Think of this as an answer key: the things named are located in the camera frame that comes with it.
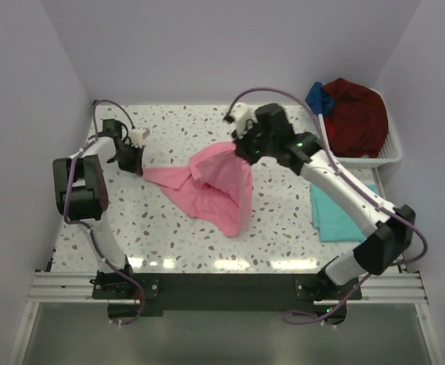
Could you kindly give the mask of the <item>pink t shirt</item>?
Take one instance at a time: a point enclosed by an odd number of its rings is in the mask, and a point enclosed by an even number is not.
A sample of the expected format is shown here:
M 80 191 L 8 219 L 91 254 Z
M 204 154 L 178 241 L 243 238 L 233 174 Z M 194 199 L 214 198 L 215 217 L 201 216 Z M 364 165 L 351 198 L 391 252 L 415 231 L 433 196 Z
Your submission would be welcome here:
M 226 237 L 239 236 L 250 224 L 253 176 L 232 142 L 211 144 L 182 167 L 145 167 L 143 179 L 184 214 L 214 224 Z

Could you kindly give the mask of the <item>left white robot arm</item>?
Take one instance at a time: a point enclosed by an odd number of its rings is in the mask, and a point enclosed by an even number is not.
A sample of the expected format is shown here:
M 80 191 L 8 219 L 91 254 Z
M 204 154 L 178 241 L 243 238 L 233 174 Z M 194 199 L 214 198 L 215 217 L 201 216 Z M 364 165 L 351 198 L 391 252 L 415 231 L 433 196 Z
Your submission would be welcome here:
M 147 129 L 128 128 L 116 119 L 103 120 L 100 132 L 69 156 L 52 163 L 56 207 L 67 225 L 78 227 L 89 241 L 99 275 L 113 275 L 110 290 L 119 298 L 134 294 L 136 280 L 107 218 L 110 198 L 104 168 L 116 163 L 122 171 L 142 175 Z

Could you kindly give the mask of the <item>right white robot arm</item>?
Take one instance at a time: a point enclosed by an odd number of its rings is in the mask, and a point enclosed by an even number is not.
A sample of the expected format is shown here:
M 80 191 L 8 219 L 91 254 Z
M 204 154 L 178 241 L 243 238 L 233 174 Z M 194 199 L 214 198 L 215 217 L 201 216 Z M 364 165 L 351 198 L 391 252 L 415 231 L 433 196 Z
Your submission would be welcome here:
M 270 103 L 251 109 L 240 103 L 224 121 L 235 126 L 231 137 L 238 157 L 251 165 L 263 157 L 275 158 L 326 193 L 365 236 L 360 245 L 321 269 L 317 288 L 323 297 L 336 298 L 360 275 L 381 275 L 409 247 L 415 212 L 407 205 L 397 208 L 367 188 L 335 162 L 315 134 L 296 133 L 282 106 Z

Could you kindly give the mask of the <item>blue t shirt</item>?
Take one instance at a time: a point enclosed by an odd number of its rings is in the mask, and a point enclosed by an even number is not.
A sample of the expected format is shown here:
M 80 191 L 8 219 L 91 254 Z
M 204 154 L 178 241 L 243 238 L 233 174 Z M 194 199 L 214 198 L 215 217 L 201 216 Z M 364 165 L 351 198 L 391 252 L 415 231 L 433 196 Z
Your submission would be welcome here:
M 320 82 L 314 82 L 305 102 L 315 115 L 327 116 L 332 112 L 335 100 L 323 89 Z

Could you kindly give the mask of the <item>dark red t shirt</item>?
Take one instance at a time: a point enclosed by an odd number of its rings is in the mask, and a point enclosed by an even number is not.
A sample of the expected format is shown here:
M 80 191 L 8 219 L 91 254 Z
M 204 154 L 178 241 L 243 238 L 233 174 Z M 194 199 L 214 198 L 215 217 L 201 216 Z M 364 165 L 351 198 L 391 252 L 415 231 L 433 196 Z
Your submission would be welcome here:
M 389 132 L 381 96 L 344 78 L 326 84 L 323 90 L 334 100 L 332 110 L 324 117 L 333 154 L 337 157 L 376 158 Z

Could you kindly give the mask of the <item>folded teal t shirt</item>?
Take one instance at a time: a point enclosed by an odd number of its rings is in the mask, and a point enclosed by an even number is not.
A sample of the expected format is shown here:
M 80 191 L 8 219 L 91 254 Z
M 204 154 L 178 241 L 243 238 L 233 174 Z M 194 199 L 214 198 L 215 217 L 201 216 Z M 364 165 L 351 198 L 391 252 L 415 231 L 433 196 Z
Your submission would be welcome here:
M 351 217 L 326 193 L 310 185 L 313 227 L 322 243 L 363 242 L 365 236 Z

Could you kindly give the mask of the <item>white plastic laundry basket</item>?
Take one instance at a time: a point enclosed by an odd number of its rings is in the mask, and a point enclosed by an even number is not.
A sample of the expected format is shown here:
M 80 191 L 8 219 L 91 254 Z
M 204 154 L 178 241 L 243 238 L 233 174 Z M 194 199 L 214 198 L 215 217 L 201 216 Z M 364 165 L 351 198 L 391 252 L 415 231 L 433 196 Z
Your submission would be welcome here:
M 327 133 L 326 133 L 326 127 L 324 124 L 324 117 L 321 114 L 316 115 L 317 116 L 317 120 L 319 123 L 319 128 L 321 130 L 321 133 L 323 134 L 323 140 L 325 141 L 325 143 L 327 143 L 327 145 L 329 146 L 329 142 L 328 142 L 328 138 L 327 138 Z M 356 166 L 356 167 L 379 167 L 381 165 L 387 164 L 387 163 L 395 163 L 397 161 L 399 161 L 401 159 L 402 156 L 402 152 L 400 150 L 400 146 L 397 140 L 397 136 L 396 136 L 396 131 L 394 130 L 394 125 L 393 125 L 393 121 L 391 119 L 391 115 L 389 115 L 387 113 L 388 116 L 388 123 L 389 123 L 389 132 L 388 135 L 386 137 L 386 141 L 383 145 L 383 147 L 381 148 L 381 151 L 379 152 L 378 156 L 376 158 L 371 158 L 368 156 L 363 156 L 361 158 L 350 158 L 350 157 L 337 157 L 343 164 L 351 167 L 351 166 Z

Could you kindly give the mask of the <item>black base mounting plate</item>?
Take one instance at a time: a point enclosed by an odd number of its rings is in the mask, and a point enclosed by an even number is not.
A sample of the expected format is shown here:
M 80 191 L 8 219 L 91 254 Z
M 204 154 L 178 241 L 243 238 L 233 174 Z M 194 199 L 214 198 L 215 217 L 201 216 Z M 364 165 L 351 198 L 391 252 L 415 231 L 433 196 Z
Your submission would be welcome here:
M 329 324 L 347 316 L 339 301 L 362 298 L 356 278 L 343 286 L 320 274 L 134 273 L 130 280 L 97 273 L 90 280 L 95 300 L 108 300 L 110 319 L 162 316 L 168 311 L 276 312 L 318 318 Z

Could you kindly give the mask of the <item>aluminium frame rail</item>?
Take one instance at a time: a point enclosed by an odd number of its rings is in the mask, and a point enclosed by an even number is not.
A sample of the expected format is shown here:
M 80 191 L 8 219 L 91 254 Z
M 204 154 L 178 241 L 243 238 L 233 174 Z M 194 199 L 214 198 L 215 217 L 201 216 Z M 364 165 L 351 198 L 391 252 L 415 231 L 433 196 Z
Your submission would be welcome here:
M 27 295 L 28 302 L 88 303 L 92 302 L 91 273 L 36 273 Z M 362 298 L 349 300 L 358 304 L 427 304 L 421 276 L 407 273 L 385 273 L 372 276 L 361 285 Z

